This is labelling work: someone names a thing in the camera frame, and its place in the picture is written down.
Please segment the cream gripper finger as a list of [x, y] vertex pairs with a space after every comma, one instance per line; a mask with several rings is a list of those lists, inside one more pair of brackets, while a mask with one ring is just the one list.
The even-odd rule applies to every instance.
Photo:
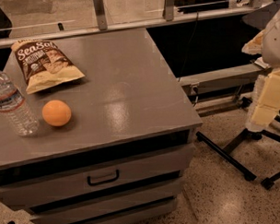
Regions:
[[243, 47], [242, 52], [248, 54], [261, 54], [263, 49], [263, 31], [260, 31]]
[[250, 122], [267, 127], [280, 111], [280, 68], [274, 69], [267, 76], [258, 76], [254, 92]]

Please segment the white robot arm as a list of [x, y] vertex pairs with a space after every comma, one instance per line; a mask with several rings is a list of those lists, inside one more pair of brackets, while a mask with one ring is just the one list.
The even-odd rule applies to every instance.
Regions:
[[273, 70], [267, 76], [258, 76], [245, 123], [249, 131], [261, 132], [280, 112], [280, 7], [265, 29], [248, 41], [242, 51], [259, 53]]

